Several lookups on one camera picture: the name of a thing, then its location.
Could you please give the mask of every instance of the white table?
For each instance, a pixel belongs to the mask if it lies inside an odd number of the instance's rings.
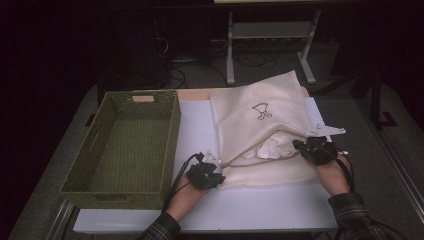
[[[323,123],[313,98],[306,98],[315,123]],[[181,125],[174,178],[192,154],[218,155],[218,140],[209,100],[181,101]],[[181,222],[182,233],[327,231],[337,228],[317,182],[266,189],[213,189]],[[74,231],[89,234],[141,233],[159,210],[81,209]]]

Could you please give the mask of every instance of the plaid sleeve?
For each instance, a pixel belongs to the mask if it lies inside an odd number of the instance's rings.
[[[387,233],[371,219],[360,195],[340,194],[331,197],[328,202],[347,240],[388,239]]]
[[[181,227],[168,213],[162,214],[137,238],[137,240],[172,240],[180,232]]]

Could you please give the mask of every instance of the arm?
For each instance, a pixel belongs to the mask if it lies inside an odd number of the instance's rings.
[[[198,190],[194,188],[184,175],[178,183],[177,192],[169,203],[166,212],[162,212],[137,240],[174,239],[181,230],[178,222],[186,216],[197,205],[200,199],[208,194],[208,192],[209,190]]]
[[[344,156],[339,155],[339,159],[349,170],[351,169],[349,161]],[[310,165],[318,174],[322,186],[331,195],[328,202],[347,240],[390,238],[371,219],[361,196],[350,193],[344,173],[335,161],[320,166]]]

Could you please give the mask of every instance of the green wicker basket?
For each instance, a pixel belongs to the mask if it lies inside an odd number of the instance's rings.
[[[82,209],[161,209],[180,119],[176,91],[107,93],[60,194]]]

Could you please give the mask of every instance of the cloth bag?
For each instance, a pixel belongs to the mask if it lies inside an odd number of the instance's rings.
[[[317,177],[291,143],[305,140],[305,133],[314,128],[294,71],[211,93],[210,100],[226,177],[221,189],[269,187]],[[283,148],[291,147],[293,152],[279,158],[252,156],[255,149],[263,153],[268,146],[264,143],[275,134],[284,134]]]

